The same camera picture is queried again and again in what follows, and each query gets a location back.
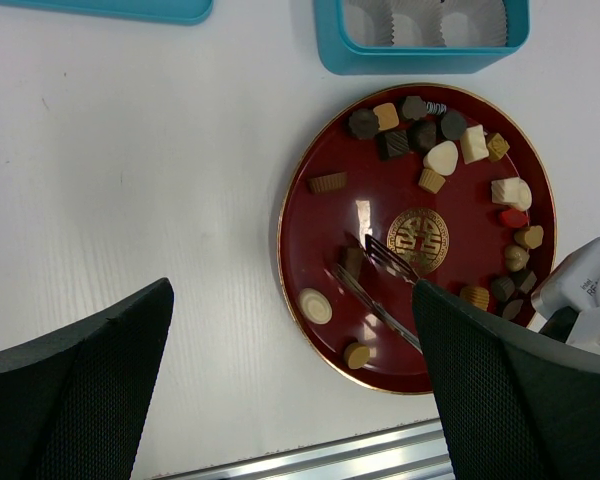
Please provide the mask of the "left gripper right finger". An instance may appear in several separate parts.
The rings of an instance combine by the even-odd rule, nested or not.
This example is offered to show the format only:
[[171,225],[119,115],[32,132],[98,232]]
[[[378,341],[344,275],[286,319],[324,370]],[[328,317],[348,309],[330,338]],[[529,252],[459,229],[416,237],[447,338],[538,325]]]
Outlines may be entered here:
[[413,316],[458,479],[600,479],[600,356],[420,280]]

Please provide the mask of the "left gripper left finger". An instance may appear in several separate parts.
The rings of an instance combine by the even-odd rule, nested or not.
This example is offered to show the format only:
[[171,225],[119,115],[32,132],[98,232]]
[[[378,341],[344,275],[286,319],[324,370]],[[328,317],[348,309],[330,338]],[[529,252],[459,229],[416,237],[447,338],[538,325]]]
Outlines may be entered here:
[[0,351],[0,479],[128,479],[174,306],[162,278]]

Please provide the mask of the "metal tongs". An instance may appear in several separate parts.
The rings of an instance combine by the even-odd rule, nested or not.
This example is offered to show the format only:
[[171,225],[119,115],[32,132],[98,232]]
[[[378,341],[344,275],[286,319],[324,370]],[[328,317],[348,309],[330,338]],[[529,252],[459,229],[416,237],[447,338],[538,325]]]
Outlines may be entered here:
[[397,319],[391,305],[406,297],[408,287],[419,280],[416,271],[382,241],[370,234],[364,236],[360,273],[354,276],[342,263],[332,269],[333,276],[376,318],[422,353],[417,333]]

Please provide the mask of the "brown two-tone chocolate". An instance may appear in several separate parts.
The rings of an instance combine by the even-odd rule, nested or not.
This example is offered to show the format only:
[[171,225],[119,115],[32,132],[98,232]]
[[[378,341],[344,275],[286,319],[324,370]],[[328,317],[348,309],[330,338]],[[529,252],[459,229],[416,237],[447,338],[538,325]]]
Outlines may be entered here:
[[365,252],[361,247],[344,247],[341,253],[340,265],[356,280],[359,279]]

